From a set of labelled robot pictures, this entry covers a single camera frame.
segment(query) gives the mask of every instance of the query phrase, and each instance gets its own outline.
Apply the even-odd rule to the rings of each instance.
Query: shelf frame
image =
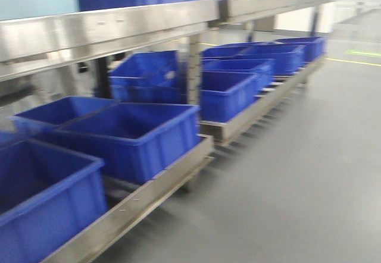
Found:
[[[201,133],[212,135],[216,144],[227,146],[265,116],[272,108],[276,107],[297,85],[306,83],[309,76],[323,65],[324,60],[325,56],[323,55],[307,64],[304,68],[300,68],[293,76],[284,78],[282,84],[278,83],[280,85],[277,85],[274,89],[270,89],[265,95],[260,97],[259,100],[229,122],[201,121]]]
[[[196,147],[119,202],[42,263],[86,263],[100,256],[213,159],[209,156],[214,149],[213,138],[199,136],[201,141]]]
[[[244,23],[332,1],[334,0],[219,0],[220,19],[210,21],[209,26]]]
[[[199,35],[217,0],[0,21],[0,82]]]

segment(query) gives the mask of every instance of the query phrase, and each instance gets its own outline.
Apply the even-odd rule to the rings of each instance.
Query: crate rim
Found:
[[[55,146],[52,144],[48,144],[45,142],[41,142],[34,139],[28,139],[24,141],[19,141],[17,143],[13,143],[12,145],[9,145],[4,148],[0,148],[0,151],[10,149],[15,145],[22,145],[22,143],[32,143],[34,145],[39,146],[45,146],[49,149],[55,149],[67,154],[71,154],[73,156],[81,157],[84,159],[87,159],[91,161],[87,166],[84,168],[81,168],[79,171],[76,171],[73,174],[70,174],[68,177],[60,180],[58,183],[52,184],[51,186],[47,187],[43,191],[31,196],[25,201],[22,201],[15,207],[11,208],[9,211],[4,212],[3,214],[0,214],[0,226],[3,226],[5,224],[8,224],[12,222],[15,218],[24,215],[27,212],[30,212],[31,210],[35,209],[39,205],[41,205],[41,201],[51,199],[56,194],[62,192],[63,190],[67,189],[67,184],[74,184],[78,182],[79,180],[83,179],[84,177],[88,176],[89,174],[93,173],[94,171],[100,169],[104,166],[105,162],[103,159],[91,156],[88,154],[84,154],[81,152],[76,152],[67,148],[62,148],[60,146]]]
[[[83,121],[87,118],[94,117],[95,114],[87,115],[86,117],[83,117],[81,119],[75,120],[71,123],[68,123],[64,126],[58,127],[57,129],[53,130],[52,132],[54,134],[60,134],[60,135],[81,135],[88,139],[102,139],[102,140],[108,140],[108,141],[118,141],[120,143],[129,143],[129,146],[140,146],[147,141],[153,139],[156,137],[160,132],[167,131],[168,129],[171,129],[173,125],[177,124],[179,121],[180,116],[190,116],[193,113],[197,113],[200,110],[200,107],[198,105],[189,105],[189,104],[147,104],[147,103],[135,103],[135,102],[119,102],[116,105],[113,105],[112,107],[116,107],[117,105],[162,105],[162,106],[179,106],[179,107],[189,107],[186,111],[184,111],[181,115],[178,115],[170,120],[167,120],[157,126],[156,128],[150,130],[149,132],[145,133],[141,137],[134,139],[134,138],[126,138],[126,137],[119,137],[119,136],[110,136],[110,135],[103,135],[103,134],[95,134],[95,133],[88,133],[88,132],[81,132],[81,131],[72,131],[72,130],[65,130],[67,126],[70,126],[72,124],[75,124],[76,122]]]

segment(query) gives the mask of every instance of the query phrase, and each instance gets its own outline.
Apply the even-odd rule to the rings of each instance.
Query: gray floor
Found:
[[[329,56],[379,64],[345,53],[380,52],[374,35]],[[381,262],[380,83],[380,67],[327,61],[96,262]]]

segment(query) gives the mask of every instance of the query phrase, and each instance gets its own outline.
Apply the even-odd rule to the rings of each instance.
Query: metal support post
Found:
[[[111,98],[110,83],[108,81],[107,58],[99,58],[96,60],[96,76],[97,88],[95,96],[100,98]]]
[[[312,20],[310,37],[314,37],[316,35],[316,29],[320,19],[320,11],[321,11],[321,6],[316,6],[314,11],[314,17]]]
[[[186,80],[188,104],[199,104],[199,85],[201,83],[200,34],[189,37],[188,74]]]
[[[247,41],[250,43],[254,41],[254,37],[255,37],[255,21],[252,20],[247,22],[247,27],[248,27],[248,30],[250,30]]]

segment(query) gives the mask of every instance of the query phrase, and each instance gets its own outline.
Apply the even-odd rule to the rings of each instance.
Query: shelf leg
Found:
[[[310,37],[316,36],[316,29],[317,29],[317,25],[318,25],[319,19],[320,19],[320,12],[321,12],[321,5],[316,6],[315,7],[315,12],[314,12],[314,15],[313,15],[313,20],[312,20]]]
[[[248,30],[250,30],[247,41],[248,43],[253,42],[255,38],[255,21],[252,20],[247,22],[246,27],[248,28]]]
[[[187,72],[187,102],[199,104],[199,85],[201,83],[200,34],[189,37],[189,56]]]

